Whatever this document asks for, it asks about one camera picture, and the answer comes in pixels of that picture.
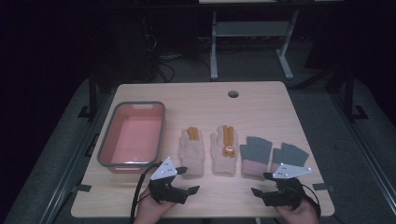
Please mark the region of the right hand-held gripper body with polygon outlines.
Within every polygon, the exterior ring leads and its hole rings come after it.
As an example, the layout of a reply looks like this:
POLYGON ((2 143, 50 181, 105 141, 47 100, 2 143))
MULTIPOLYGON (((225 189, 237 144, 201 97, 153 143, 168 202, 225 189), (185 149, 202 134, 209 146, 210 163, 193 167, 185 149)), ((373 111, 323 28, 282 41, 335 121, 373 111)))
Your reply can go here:
POLYGON ((263 201, 266 206, 292 206, 297 208, 305 192, 298 176, 312 172, 310 167, 299 167, 282 163, 273 173, 277 191, 264 192, 263 201))

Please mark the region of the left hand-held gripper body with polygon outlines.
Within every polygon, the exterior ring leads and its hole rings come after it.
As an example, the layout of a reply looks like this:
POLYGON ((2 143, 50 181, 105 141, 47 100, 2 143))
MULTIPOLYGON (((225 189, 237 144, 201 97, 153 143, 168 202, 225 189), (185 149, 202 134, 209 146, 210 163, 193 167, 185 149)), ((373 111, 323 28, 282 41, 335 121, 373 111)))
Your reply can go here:
POLYGON ((151 198, 157 203, 167 201, 184 204, 189 197, 184 194, 185 189, 172 186, 177 175, 177 167, 172 159, 167 157, 150 177, 148 188, 151 198))

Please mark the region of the beige knit glove orange fingers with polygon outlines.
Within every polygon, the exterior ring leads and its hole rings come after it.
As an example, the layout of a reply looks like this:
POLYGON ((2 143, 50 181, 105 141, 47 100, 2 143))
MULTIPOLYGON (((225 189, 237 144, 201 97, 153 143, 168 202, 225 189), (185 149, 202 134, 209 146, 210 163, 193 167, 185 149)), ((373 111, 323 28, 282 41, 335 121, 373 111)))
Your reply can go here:
POLYGON ((201 132, 196 127, 189 127, 181 132, 178 155, 181 164, 188 168, 187 176, 204 174, 204 141, 201 132))

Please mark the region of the grey and pink fingerless glove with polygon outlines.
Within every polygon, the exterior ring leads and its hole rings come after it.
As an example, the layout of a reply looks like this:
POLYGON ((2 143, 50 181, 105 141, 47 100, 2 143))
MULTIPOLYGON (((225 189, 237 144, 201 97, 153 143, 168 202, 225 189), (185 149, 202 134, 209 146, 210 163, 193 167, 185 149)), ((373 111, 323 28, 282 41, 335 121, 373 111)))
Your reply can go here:
POLYGON ((248 136, 247 143, 240 146, 243 175, 261 177, 268 170, 273 143, 256 136, 248 136))
POLYGON ((270 172, 274 173, 282 163, 304 167, 309 154, 304 150, 290 144, 283 143, 281 148, 273 149, 270 172))

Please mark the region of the beige knit glove bear patch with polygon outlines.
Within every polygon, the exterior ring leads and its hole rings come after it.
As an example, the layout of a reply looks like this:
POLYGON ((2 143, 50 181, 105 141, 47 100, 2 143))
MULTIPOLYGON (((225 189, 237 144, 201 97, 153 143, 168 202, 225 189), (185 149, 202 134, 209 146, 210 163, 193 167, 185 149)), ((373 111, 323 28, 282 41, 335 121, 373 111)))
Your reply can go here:
POLYGON ((234 175, 238 155, 237 133, 233 126, 218 127, 210 135, 212 172, 215 175, 234 175))

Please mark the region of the pink plastic basin grey rim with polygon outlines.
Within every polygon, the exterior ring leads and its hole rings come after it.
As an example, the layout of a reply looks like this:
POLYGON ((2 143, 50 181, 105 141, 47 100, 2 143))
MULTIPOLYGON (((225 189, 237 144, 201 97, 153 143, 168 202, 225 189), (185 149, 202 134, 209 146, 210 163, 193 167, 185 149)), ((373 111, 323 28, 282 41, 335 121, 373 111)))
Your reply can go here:
POLYGON ((112 173, 129 173, 150 166, 159 158, 164 118, 162 102, 117 104, 98 149, 98 162, 112 173))

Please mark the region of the person's right hand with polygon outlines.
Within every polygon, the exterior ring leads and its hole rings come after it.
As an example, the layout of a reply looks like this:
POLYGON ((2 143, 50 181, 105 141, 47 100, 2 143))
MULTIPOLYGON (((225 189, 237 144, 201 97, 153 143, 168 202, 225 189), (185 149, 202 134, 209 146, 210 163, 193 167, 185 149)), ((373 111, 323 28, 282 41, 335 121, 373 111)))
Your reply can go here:
POLYGON ((296 209, 275 206, 275 210, 288 224, 319 224, 317 211, 307 200, 302 200, 296 209))

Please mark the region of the person's left hand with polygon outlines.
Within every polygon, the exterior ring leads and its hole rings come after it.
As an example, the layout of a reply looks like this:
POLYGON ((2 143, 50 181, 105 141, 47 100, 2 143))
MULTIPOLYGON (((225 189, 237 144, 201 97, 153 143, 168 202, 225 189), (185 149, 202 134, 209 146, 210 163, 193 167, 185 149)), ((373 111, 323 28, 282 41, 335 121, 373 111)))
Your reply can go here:
POLYGON ((133 224, 156 224, 175 205, 167 201, 157 203, 151 198, 149 188, 146 188, 139 195, 133 224))

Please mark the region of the black metal stand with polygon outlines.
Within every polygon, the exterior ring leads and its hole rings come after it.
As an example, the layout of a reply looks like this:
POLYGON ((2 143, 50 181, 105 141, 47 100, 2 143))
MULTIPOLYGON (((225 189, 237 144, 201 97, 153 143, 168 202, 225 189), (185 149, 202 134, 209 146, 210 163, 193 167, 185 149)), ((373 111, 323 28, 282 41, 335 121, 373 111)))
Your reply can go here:
POLYGON ((360 105, 354 105, 354 73, 349 65, 344 66, 344 113, 350 122, 356 119, 368 119, 367 114, 360 105))
POLYGON ((88 121, 92 121, 97 113, 97 86, 95 82, 95 74, 93 71, 90 72, 88 78, 89 86, 89 104, 84 105, 79 113, 79 118, 85 118, 88 121))

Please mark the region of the white metal desk frame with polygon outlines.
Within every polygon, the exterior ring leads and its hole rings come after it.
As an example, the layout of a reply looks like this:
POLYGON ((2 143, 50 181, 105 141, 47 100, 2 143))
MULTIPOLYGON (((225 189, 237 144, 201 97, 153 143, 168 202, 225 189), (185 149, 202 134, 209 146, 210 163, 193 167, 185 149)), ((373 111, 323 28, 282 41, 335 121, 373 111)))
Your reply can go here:
POLYGON ((283 37, 284 43, 276 50, 276 56, 287 80, 294 79, 286 53, 294 31, 299 10, 294 10, 288 21, 218 21, 217 12, 212 13, 210 79, 219 78, 217 40, 220 37, 283 37))

